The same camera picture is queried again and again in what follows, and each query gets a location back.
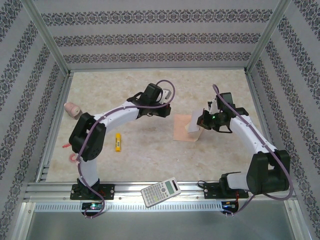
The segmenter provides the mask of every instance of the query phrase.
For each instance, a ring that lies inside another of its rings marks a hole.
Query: speckled floor
[[[204,130],[196,142],[173,140],[174,114],[190,115],[195,109],[207,108],[215,95],[213,83],[221,93],[231,92],[236,106],[244,107],[261,130],[243,70],[79,72],[74,74],[67,101],[94,115],[118,107],[161,79],[172,81],[176,87],[171,115],[144,116],[107,134],[97,161],[100,180],[138,182],[176,177],[178,181],[209,181],[218,180],[223,173],[246,171],[252,156],[235,134]],[[166,83],[161,87],[169,88]],[[76,123],[63,113],[47,182],[75,182],[78,177],[76,165],[69,161],[71,148],[62,148]],[[121,152],[115,152],[116,133],[122,136]]]

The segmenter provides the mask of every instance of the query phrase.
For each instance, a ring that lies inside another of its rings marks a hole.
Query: purple cable
[[[111,115],[111,114],[113,114],[113,113],[115,113],[115,112],[117,112],[117,111],[120,111],[120,110],[124,110],[124,109],[137,109],[137,108],[140,108],[140,109],[159,109],[159,108],[163,108],[163,107],[169,105],[169,104],[172,102],[172,100],[174,99],[175,95],[176,95],[176,88],[175,88],[175,86],[173,85],[173,83],[172,83],[171,81],[165,80],[165,79],[158,81],[158,82],[156,83],[156,85],[158,85],[159,83],[162,83],[162,82],[169,83],[169,84],[172,86],[172,89],[173,89],[172,97],[170,98],[170,100],[169,100],[168,102],[166,102],[166,103],[164,103],[164,104],[162,104],[162,105],[160,105],[160,106],[122,106],[122,107],[115,108],[115,109],[107,112],[107,113],[106,113],[105,115],[103,115],[102,117],[100,117],[100,118],[92,125],[90,131],[88,132],[88,135],[86,136],[86,138],[85,138],[85,140],[84,140],[84,143],[83,143],[83,145],[82,145],[82,147],[81,147],[81,149],[80,149],[80,151],[79,151],[79,153],[78,153],[78,156],[76,157],[76,160],[77,160],[77,162],[78,162],[78,172],[79,172],[80,178],[82,179],[84,185],[85,185],[91,192],[93,192],[95,195],[97,195],[99,198],[101,198],[101,203],[102,203],[102,208],[101,208],[101,210],[100,210],[99,212],[97,212],[95,215],[90,216],[90,219],[94,219],[94,218],[98,217],[99,215],[101,215],[102,212],[103,212],[104,209],[105,209],[105,206],[106,206],[104,197],[103,197],[101,194],[99,194],[98,192],[96,192],[95,190],[93,190],[93,189],[89,186],[89,184],[86,182],[84,176],[82,175],[81,168],[80,168],[80,164],[81,164],[81,162],[80,162],[80,157],[81,157],[82,153],[84,152],[84,149],[85,149],[85,147],[86,147],[86,145],[87,145],[87,142],[88,142],[88,140],[89,140],[89,138],[90,138],[93,130],[95,129],[95,127],[97,126],[97,124],[98,124],[99,122],[101,122],[101,120],[105,119],[107,116],[109,116],[109,115]],[[83,214],[84,214],[84,217],[87,218],[88,215],[86,214],[86,212],[87,212],[87,209],[84,210],[84,213],[83,213]]]
[[[274,159],[277,161],[277,163],[280,165],[281,169],[283,170],[286,178],[288,179],[289,181],[289,186],[290,186],[290,190],[289,190],[289,193],[287,196],[285,197],[276,197],[276,196],[271,196],[267,193],[265,193],[264,195],[271,198],[271,199],[274,199],[274,200],[279,200],[279,201],[284,201],[284,200],[288,200],[289,198],[291,198],[293,192],[294,192],[294,184],[292,182],[292,179],[287,171],[287,169],[285,168],[285,166],[283,165],[283,163],[280,161],[280,159],[277,157],[277,155],[270,149],[270,147],[267,146],[267,144],[265,143],[265,141],[259,136],[259,134],[256,132],[256,130],[254,129],[254,127],[249,123],[247,122],[239,113],[237,113],[236,110],[234,110],[224,99],[223,97],[220,95],[219,93],[219,88],[217,85],[213,84],[212,85],[216,95],[219,97],[219,99],[237,116],[241,119],[242,122],[244,122],[250,129],[251,131],[254,133],[254,135],[259,139],[259,141],[262,143],[263,147],[265,147],[269,153],[274,157]],[[247,205],[248,203],[254,198],[255,195],[253,195],[241,208],[238,212],[240,212],[241,210],[243,210]]]

